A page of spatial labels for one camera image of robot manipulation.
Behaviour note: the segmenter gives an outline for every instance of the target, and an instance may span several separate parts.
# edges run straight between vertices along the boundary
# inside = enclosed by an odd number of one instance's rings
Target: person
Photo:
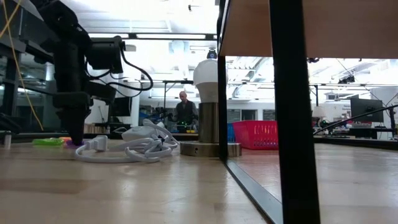
[[[173,112],[173,121],[187,125],[197,124],[198,109],[196,105],[187,99],[187,93],[180,92],[181,102],[177,104]]]

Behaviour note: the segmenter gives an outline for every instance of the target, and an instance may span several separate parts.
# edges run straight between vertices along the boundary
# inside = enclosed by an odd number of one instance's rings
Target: computer monitor
[[[110,116],[130,116],[131,98],[115,98],[109,107]]]
[[[359,116],[368,112],[372,112],[383,108],[381,100],[365,100],[365,99],[351,99],[351,116]],[[383,111],[369,114],[361,118],[354,119],[354,121],[368,121],[368,122],[384,122]]]

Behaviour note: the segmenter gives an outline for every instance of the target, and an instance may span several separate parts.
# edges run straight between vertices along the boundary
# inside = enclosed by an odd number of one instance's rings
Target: metal base
[[[205,143],[198,141],[181,142],[180,153],[185,156],[219,157],[218,143]],[[228,157],[242,156],[240,143],[228,143]]]

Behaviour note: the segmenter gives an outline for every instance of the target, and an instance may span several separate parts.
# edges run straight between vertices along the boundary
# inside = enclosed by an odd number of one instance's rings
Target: red basket
[[[238,121],[234,126],[236,142],[243,148],[256,150],[278,150],[276,121]]]

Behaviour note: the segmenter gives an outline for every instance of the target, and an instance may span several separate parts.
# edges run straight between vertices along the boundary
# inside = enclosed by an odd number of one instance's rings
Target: white light bulb
[[[202,103],[218,102],[217,60],[207,59],[198,64],[193,71],[193,84],[198,88]]]

